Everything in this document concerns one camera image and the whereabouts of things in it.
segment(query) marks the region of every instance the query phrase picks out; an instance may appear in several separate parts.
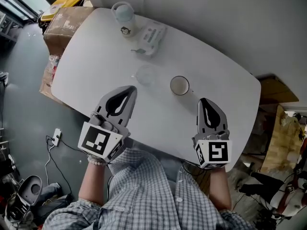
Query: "shirt pocket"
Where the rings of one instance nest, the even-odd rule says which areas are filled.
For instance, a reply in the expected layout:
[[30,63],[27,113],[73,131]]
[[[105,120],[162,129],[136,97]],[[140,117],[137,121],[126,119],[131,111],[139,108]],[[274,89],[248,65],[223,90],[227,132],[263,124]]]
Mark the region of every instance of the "shirt pocket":
[[132,213],[133,204],[139,186],[124,187],[118,194],[107,201],[102,208],[119,212]]

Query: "bottle lid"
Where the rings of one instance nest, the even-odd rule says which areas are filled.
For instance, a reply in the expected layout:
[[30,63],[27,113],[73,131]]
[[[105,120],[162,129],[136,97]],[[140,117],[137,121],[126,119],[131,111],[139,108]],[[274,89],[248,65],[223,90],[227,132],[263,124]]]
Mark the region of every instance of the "bottle lid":
[[120,5],[116,11],[116,18],[119,22],[130,21],[133,18],[133,10],[128,5]]

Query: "plaid shirt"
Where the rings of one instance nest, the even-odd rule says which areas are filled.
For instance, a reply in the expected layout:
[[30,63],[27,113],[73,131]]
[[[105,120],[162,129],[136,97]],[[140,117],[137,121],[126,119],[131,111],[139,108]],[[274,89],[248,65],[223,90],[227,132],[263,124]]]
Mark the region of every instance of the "plaid shirt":
[[219,213],[182,167],[173,196],[160,161],[148,152],[125,149],[109,167],[115,176],[108,202],[79,199],[52,212],[43,230],[254,229],[234,212]]

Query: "white power strip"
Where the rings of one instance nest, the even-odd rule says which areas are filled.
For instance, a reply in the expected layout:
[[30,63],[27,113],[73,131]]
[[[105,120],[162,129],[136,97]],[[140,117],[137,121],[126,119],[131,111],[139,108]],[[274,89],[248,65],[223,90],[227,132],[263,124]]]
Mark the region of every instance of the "white power strip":
[[61,135],[62,135],[62,131],[59,128],[56,128],[56,130],[54,131],[54,135],[53,135],[54,140],[52,141],[53,145],[55,145],[56,147],[59,145],[59,138],[61,138]]

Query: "bottle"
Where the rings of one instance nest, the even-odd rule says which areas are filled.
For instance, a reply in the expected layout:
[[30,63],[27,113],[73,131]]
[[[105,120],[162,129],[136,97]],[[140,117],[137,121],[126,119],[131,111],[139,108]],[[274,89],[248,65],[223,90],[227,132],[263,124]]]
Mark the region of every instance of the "bottle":
[[120,31],[124,37],[132,37],[136,32],[134,10],[127,2],[115,3],[111,11],[120,25]]

